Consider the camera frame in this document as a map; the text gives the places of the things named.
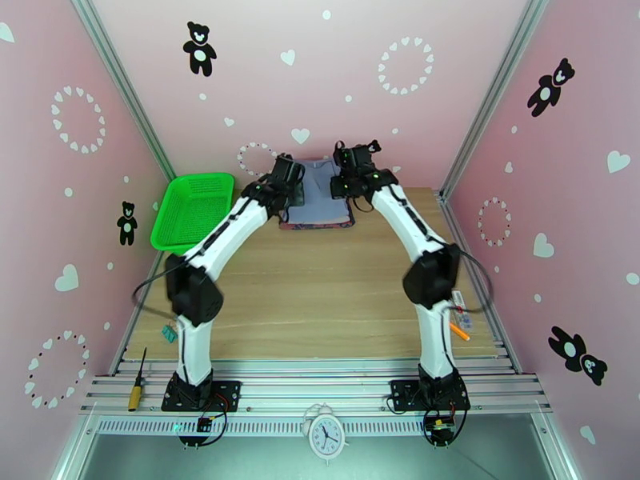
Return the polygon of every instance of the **white alarm clock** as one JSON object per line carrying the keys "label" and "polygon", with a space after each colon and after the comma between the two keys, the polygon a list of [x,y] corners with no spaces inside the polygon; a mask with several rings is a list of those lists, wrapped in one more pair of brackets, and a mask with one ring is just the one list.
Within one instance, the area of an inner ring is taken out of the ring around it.
{"label": "white alarm clock", "polygon": [[311,450],[323,460],[336,458],[344,448],[345,430],[342,423],[333,414],[326,404],[318,410],[318,416],[311,420],[305,420],[302,432],[309,437]]}

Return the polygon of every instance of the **black teddy bear sticker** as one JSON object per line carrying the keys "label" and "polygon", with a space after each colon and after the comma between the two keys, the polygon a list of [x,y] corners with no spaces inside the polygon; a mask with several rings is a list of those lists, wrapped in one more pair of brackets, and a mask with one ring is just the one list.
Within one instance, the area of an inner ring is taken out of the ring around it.
{"label": "black teddy bear sticker", "polygon": [[138,228],[138,222],[134,218],[134,208],[133,203],[122,202],[122,216],[118,219],[120,245],[134,244],[134,230]]}
{"label": "black teddy bear sticker", "polygon": [[189,21],[186,25],[189,27],[191,41],[185,42],[182,50],[190,54],[189,64],[191,71],[193,71],[194,74],[198,74],[200,68],[202,68],[202,74],[210,76],[213,71],[211,60],[216,59],[218,56],[214,48],[207,43],[209,28],[192,21]]}
{"label": "black teddy bear sticker", "polygon": [[562,91],[560,87],[571,80],[574,75],[575,70],[569,60],[564,58],[560,61],[553,75],[546,74],[541,77],[538,80],[540,87],[529,97],[529,101],[526,103],[529,108],[535,106],[531,115],[537,117],[545,111],[549,104],[555,106],[560,99],[560,92]]}
{"label": "black teddy bear sticker", "polygon": [[557,326],[551,328],[551,333],[557,339],[549,337],[549,345],[556,354],[565,359],[565,367],[572,372],[584,370],[596,386],[601,386],[608,367],[604,361],[598,360],[586,352],[586,345],[582,337],[579,334],[571,337]]}

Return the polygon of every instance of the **metal frame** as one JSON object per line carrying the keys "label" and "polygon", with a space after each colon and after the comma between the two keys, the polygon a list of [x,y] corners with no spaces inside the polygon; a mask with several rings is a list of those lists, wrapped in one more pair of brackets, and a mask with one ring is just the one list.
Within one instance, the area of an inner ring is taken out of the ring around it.
{"label": "metal frame", "polygon": [[440,195],[444,202],[449,201],[450,196],[454,192],[454,188],[458,184],[458,181],[462,177],[462,173],[469,163],[471,156],[474,153],[476,146],[480,140],[480,137],[485,131],[486,126],[494,114],[500,98],[506,87],[509,85],[511,75],[515,72],[516,66],[524,53],[531,36],[533,35],[536,26],[540,22],[542,14],[549,3],[549,0],[529,0],[518,27],[514,32],[514,36],[511,39],[509,47],[507,48],[504,57],[500,63],[500,67],[494,76],[491,85],[480,109],[475,116],[474,121],[471,123],[469,132],[467,133],[458,155],[454,160],[449,174],[446,176],[444,183],[442,184],[442,190]]}
{"label": "metal frame", "polygon": [[[126,72],[115,53],[91,0],[71,0],[112,79],[129,107],[138,128],[168,180],[175,172]],[[549,0],[529,0],[482,106],[438,193],[445,218],[461,246],[466,246],[448,201],[478,144],[510,76],[526,48]],[[161,261],[158,253],[151,274]],[[481,276],[467,267],[479,296],[486,295]],[[149,361],[144,366],[146,385],[138,411],[127,412],[128,397],[139,362],[121,362],[122,353],[138,319],[133,313],[110,372],[94,378],[82,404],[75,431],[69,437],[53,478],[79,478],[91,454],[96,434],[170,435],[192,431],[198,414],[166,414],[160,411],[162,395],[174,361]],[[556,478],[580,480],[565,443],[558,434],[550,405],[535,374],[522,374],[513,347],[495,309],[487,317],[496,341],[494,358],[458,358],[470,392],[471,414],[531,414],[541,447]],[[420,413],[396,417],[386,407],[389,381],[416,378],[417,359],[306,360],[214,362],[217,378],[243,382],[240,409],[230,420],[229,435],[297,435],[304,410],[328,402],[351,435],[421,434]]]}
{"label": "metal frame", "polygon": [[105,27],[100,20],[100,16],[96,11],[92,0],[71,0],[74,4],[78,16],[86,28],[86,32],[94,42],[96,50],[100,54],[100,58],[105,63],[105,68],[109,71],[111,78],[114,80],[120,95],[129,108],[131,115],[146,143],[154,155],[156,162],[164,173],[167,181],[171,181],[176,177],[174,168],[171,166],[166,156],[165,150],[155,133],[154,128],[146,116],[146,112],[142,108],[140,99],[135,93],[134,86],[131,84],[129,77],[126,75],[125,69],[120,62],[120,58],[115,52],[111,40],[105,31]]}

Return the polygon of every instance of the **wooden tabletop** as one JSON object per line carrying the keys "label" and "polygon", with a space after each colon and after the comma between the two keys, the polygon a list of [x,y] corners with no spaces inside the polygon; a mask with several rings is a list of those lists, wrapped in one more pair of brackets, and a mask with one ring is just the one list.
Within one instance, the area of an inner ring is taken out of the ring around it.
{"label": "wooden tabletop", "polygon": [[[406,194],[451,242],[433,191]],[[218,280],[225,303],[213,327],[212,359],[420,356],[418,319],[402,289],[407,253],[378,212],[354,212],[356,224],[349,229],[280,230],[272,218],[249,237]],[[479,306],[462,265],[456,288],[468,307]],[[146,304],[170,311],[164,279],[154,282]],[[495,356],[486,318],[472,319],[470,341],[452,336],[454,355]],[[165,324],[143,311],[125,358],[140,359],[146,346],[149,360],[177,360],[178,342],[162,336]]]}

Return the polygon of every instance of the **green plastic basket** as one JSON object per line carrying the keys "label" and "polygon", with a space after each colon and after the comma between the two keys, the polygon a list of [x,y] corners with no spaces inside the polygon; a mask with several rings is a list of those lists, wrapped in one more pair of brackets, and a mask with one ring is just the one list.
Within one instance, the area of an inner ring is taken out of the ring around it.
{"label": "green plastic basket", "polygon": [[151,245],[183,255],[228,215],[233,193],[234,177],[228,173],[188,174],[174,179],[162,199]]}

